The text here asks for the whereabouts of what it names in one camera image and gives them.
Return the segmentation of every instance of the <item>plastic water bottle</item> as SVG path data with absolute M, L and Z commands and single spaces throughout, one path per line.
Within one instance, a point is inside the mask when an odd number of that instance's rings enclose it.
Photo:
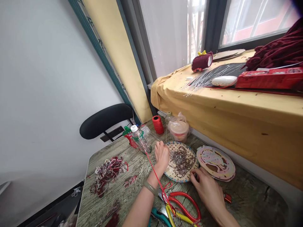
M 171 115 L 171 112 L 167 112 L 167 116 L 165 117 L 165 124 L 168 130 L 169 130 L 168 123 L 173 119 L 175 119 L 175 117 Z
M 133 139 L 136 142 L 138 148 L 142 151 L 142 153 L 150 154 L 152 151 L 152 146 L 147 140 L 144 132 L 141 129 L 138 129 L 136 125 L 130 127 L 131 131 L 133 132 Z

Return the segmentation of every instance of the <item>white wall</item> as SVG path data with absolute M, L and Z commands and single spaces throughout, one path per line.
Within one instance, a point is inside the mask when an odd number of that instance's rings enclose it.
M 67 0 L 0 0 L 0 226 L 16 226 L 85 178 L 109 144 L 82 122 L 122 103 Z

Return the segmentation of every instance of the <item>red box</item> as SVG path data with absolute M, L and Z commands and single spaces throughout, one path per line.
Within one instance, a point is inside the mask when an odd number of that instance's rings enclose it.
M 243 72 L 235 87 L 303 90 L 303 67 Z

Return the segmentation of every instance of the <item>hand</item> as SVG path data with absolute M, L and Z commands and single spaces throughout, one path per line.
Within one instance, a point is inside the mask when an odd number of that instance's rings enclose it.
M 157 161 L 155 167 L 157 167 L 159 171 L 162 172 L 163 174 L 168 166 L 169 157 L 170 157 L 168 146 L 164 145 L 163 141 L 156 142 L 155 156 Z
M 201 200 L 218 222 L 219 215 L 227 211 L 222 188 L 203 167 L 192 169 L 190 171 L 190 180 L 197 189 Z

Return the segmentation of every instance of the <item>black chair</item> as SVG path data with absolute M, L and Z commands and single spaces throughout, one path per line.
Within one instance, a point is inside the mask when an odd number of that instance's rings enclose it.
M 80 127 L 80 135 L 84 139 L 94 139 L 104 133 L 111 141 L 114 139 L 105 130 L 121 121 L 129 120 L 133 117 L 133 108 L 120 103 L 103 110 L 87 118 Z

